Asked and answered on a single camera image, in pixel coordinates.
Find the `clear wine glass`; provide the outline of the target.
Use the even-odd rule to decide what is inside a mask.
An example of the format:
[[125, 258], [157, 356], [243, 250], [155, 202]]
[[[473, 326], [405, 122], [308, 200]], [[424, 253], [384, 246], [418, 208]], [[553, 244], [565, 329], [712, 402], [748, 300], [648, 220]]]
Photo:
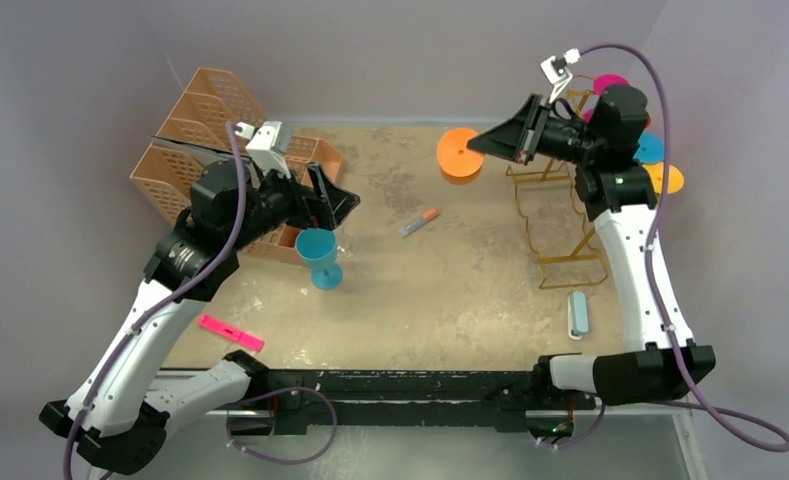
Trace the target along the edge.
[[335, 231], [335, 240], [338, 255], [340, 257], [349, 258], [357, 253], [359, 245], [358, 238], [344, 227]]

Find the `blue wine glass front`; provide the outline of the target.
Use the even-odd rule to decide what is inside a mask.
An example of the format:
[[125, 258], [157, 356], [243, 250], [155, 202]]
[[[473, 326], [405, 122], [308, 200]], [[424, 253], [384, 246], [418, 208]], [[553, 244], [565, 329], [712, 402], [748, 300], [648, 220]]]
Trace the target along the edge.
[[343, 270], [337, 263], [338, 244], [335, 233], [325, 229], [302, 230], [295, 241], [295, 250], [310, 270], [312, 284], [319, 290], [333, 290], [343, 281]]

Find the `orange wine glass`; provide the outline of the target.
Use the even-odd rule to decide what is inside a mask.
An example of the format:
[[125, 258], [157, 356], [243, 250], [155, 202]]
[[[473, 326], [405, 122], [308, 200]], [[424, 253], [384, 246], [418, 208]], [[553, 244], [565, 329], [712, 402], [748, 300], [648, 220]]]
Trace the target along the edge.
[[478, 178], [485, 162], [485, 154], [468, 147], [478, 132], [468, 127], [448, 130], [439, 139], [436, 159], [442, 176], [454, 185], [465, 185]]

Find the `yellow wine glass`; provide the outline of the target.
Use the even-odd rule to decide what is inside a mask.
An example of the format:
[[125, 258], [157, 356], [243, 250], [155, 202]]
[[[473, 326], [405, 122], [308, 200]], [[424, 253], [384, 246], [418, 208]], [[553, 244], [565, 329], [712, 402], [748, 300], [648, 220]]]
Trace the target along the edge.
[[643, 164], [642, 167], [650, 177], [653, 191], [657, 196], [663, 192], [674, 194], [684, 188], [684, 176], [676, 166], [665, 166], [664, 162], [658, 162]]

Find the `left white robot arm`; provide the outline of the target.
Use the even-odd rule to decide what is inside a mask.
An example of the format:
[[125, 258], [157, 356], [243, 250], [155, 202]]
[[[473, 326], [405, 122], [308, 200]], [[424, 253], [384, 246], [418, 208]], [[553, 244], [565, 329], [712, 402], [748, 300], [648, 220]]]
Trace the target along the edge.
[[70, 397], [40, 412], [41, 423], [65, 441], [65, 478], [74, 477], [75, 458], [105, 476], [134, 474], [190, 421], [227, 404], [254, 409], [274, 396], [268, 368], [241, 350], [173, 388], [149, 388], [181, 334], [239, 269], [242, 249], [282, 225], [331, 233], [359, 206], [359, 196], [320, 164], [307, 171], [309, 184], [289, 173], [261, 174], [241, 159], [203, 170], [97, 366]]

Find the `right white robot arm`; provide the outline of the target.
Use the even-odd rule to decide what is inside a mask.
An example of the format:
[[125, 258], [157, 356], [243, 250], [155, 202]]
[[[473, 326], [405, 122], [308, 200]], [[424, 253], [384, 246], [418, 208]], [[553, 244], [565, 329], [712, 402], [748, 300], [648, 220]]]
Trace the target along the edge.
[[468, 149], [525, 165], [535, 155], [573, 164], [575, 189], [609, 262], [624, 319], [619, 354], [543, 356], [534, 399], [554, 407], [570, 391], [607, 405], [686, 396], [715, 367], [712, 347], [696, 342], [670, 284], [656, 224], [663, 211], [635, 153], [648, 119], [647, 98], [611, 85], [588, 121], [562, 118], [531, 95], [510, 119], [468, 141]]

